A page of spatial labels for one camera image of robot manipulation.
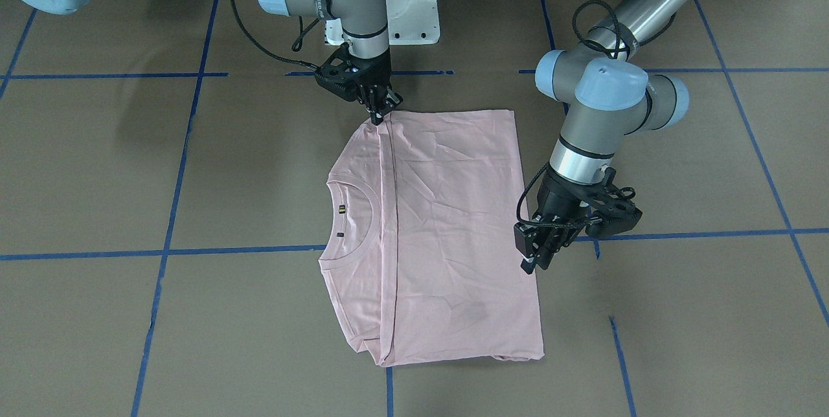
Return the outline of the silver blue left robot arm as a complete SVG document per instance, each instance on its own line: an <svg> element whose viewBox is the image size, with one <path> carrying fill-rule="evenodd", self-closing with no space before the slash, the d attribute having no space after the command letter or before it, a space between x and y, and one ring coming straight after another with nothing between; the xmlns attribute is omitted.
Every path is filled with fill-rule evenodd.
<svg viewBox="0 0 829 417"><path fill-rule="evenodd" d="M526 273L548 269L554 255L585 232L593 239L630 231L642 217L631 187L614 184L611 166L625 136L670 127L686 115L686 84L665 74L646 74L631 63L640 49L672 24L689 0L623 0L586 33L571 24L578 38L572 49L554 49L539 61L539 92L569 110L548 163L539 169L537 210L518 217L516 249Z"/></svg>

